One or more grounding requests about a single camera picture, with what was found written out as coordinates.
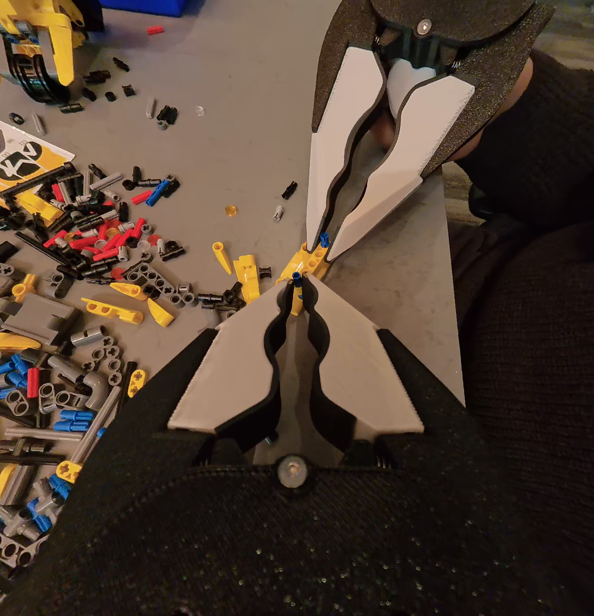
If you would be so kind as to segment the person's right hand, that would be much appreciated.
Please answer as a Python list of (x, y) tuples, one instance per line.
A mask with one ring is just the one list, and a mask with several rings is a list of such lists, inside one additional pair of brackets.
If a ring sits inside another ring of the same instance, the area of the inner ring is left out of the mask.
[(506, 113), (510, 110), (518, 100), (523, 96), (524, 92), (528, 88), (530, 81), (533, 76), (533, 60), (532, 57), (529, 56), (524, 68), (519, 75), (514, 88), (510, 92), (509, 96), (506, 98), (505, 102), (501, 105), (501, 107), (495, 112), (492, 118), (489, 119), (488, 123), (485, 125), (483, 129), (481, 129), (471, 140), (462, 145), (461, 148), (455, 151), (455, 153), (447, 158), (446, 163), (457, 162), (462, 158), (466, 158), (470, 153), (472, 153), (478, 147), (482, 136), (487, 127), (493, 124), (502, 114)]

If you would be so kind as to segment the black cross connector piece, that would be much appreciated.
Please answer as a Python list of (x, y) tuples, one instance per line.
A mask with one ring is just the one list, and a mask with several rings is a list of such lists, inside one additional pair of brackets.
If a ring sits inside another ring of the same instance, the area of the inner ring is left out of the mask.
[(224, 312), (239, 311), (243, 309), (247, 303), (241, 297), (242, 284), (237, 281), (230, 289), (226, 289), (221, 294), (216, 293), (199, 293), (197, 301), (205, 310), (217, 310)]

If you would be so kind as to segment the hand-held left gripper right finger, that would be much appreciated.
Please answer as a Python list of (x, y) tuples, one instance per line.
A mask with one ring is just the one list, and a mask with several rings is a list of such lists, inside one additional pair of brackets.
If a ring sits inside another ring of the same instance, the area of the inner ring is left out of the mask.
[(317, 278), (303, 278), (308, 340), (317, 353), (310, 417), (340, 451), (382, 435), (421, 434), (424, 425), (379, 328)]

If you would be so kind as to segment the yellow beam with blue pins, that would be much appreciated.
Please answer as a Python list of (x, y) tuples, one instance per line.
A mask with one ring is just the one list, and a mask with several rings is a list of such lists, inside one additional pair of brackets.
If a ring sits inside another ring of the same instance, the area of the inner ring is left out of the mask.
[(317, 246), (307, 250), (307, 244), (303, 244), (300, 250), (286, 268), (286, 274), (290, 275), (294, 282), (292, 312), (293, 316), (299, 316), (302, 310), (302, 280), (305, 277), (322, 280), (330, 268), (327, 261), (327, 252), (330, 249), (330, 240), (327, 233), (320, 235)]

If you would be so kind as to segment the pile of loose building pieces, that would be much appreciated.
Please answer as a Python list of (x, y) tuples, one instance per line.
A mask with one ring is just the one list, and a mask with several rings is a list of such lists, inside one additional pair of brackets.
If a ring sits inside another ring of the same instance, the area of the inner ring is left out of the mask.
[(55, 270), (38, 277), (9, 262), (0, 244), (0, 580), (38, 556), (67, 499), (67, 453), (86, 435), (111, 391), (119, 410), (143, 387), (145, 365), (123, 357), (105, 323), (150, 321), (196, 306), (193, 280), (167, 276), (187, 246), (156, 233), (142, 212), (108, 192), (120, 180), (86, 176), (72, 163), (0, 188), (0, 228), (13, 228)]

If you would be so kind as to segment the yellow grey brick model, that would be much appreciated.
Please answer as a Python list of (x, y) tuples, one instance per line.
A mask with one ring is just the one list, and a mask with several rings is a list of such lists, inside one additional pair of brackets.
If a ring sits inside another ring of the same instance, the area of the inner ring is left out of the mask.
[[(33, 101), (64, 106), (75, 81), (75, 50), (104, 29), (97, 1), (0, 1), (8, 73)], [(0, 68), (0, 82), (6, 77)]]

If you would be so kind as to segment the scattered small black pins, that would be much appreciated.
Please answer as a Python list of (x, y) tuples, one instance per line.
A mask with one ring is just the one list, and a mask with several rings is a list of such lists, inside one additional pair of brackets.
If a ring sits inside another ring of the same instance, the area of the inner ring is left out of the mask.
[[(10, 75), (32, 101), (57, 107), (64, 115), (84, 111), (82, 104), (70, 101), (69, 87), (49, 75), (41, 54), (26, 56), (17, 53), (9, 56), (7, 61)], [(104, 85), (111, 77), (112, 73), (108, 69), (93, 70), (85, 74), (81, 89), (83, 98), (88, 102), (95, 102), (98, 97), (90, 86)], [(174, 125), (178, 118), (177, 108), (165, 105), (157, 111), (156, 105), (154, 98), (149, 100), (146, 107), (146, 118), (153, 119), (160, 129)]]

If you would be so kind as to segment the blue storage bin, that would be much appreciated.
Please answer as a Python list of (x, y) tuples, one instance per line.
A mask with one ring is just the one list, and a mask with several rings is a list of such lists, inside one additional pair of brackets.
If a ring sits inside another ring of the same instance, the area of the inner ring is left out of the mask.
[(104, 9), (180, 18), (189, 1), (100, 1)]

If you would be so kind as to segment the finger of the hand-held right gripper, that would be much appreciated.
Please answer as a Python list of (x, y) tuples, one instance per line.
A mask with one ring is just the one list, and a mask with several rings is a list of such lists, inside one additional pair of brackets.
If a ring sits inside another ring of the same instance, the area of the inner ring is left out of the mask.
[(378, 54), (348, 47), (310, 143), (306, 241), (314, 246), (333, 218), (351, 173), (359, 134), (383, 99), (386, 76)]
[(395, 137), (369, 176), (363, 196), (346, 216), (327, 252), (329, 261), (359, 242), (423, 183), (422, 173), (474, 95), (474, 81), (396, 60), (389, 72), (397, 106)]

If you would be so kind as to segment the yellow grey sticker sheet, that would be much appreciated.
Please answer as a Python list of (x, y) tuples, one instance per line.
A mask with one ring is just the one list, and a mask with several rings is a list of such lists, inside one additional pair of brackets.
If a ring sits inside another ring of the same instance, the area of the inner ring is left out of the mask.
[[(75, 155), (0, 120), (0, 192), (50, 172)], [(0, 206), (6, 206), (0, 198)]]

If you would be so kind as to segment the person's right forearm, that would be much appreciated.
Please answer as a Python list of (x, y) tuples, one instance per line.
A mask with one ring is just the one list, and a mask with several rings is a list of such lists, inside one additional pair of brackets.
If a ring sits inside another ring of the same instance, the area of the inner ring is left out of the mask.
[(594, 220), (594, 71), (533, 50), (532, 79), (457, 164), (495, 209), (533, 227)]

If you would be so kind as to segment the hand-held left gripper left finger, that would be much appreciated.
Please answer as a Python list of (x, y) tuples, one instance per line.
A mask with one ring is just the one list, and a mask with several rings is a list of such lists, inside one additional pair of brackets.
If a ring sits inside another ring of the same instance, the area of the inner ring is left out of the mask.
[(287, 320), (285, 280), (217, 326), (167, 427), (233, 439), (244, 452), (271, 435), (281, 412), (276, 354)]

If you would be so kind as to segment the yellow angled panel piece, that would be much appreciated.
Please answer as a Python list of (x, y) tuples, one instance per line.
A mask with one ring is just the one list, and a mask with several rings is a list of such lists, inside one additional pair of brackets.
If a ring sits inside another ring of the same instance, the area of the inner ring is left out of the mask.
[(240, 256), (233, 261), (238, 281), (242, 284), (241, 293), (246, 304), (260, 297), (259, 277), (255, 257), (252, 254)]

